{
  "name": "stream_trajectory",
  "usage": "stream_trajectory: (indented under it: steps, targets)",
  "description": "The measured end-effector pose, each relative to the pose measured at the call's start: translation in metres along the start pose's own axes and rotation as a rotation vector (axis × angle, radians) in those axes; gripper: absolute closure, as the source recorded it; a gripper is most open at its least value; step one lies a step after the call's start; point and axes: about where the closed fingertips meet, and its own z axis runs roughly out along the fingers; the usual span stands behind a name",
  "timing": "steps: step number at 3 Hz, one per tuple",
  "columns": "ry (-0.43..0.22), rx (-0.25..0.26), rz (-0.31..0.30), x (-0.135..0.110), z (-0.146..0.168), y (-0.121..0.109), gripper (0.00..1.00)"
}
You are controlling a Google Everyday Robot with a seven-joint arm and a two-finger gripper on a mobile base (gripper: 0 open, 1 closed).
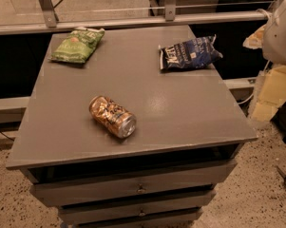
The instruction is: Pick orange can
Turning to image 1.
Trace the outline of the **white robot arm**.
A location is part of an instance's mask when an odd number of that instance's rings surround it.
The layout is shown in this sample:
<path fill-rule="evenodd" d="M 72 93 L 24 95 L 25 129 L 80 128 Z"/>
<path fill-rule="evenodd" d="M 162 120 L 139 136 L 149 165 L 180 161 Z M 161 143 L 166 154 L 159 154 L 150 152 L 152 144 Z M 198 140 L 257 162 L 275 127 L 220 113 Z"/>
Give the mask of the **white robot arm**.
<path fill-rule="evenodd" d="M 286 66 L 286 0 L 279 4 L 266 23 L 262 53 L 266 60 Z"/>

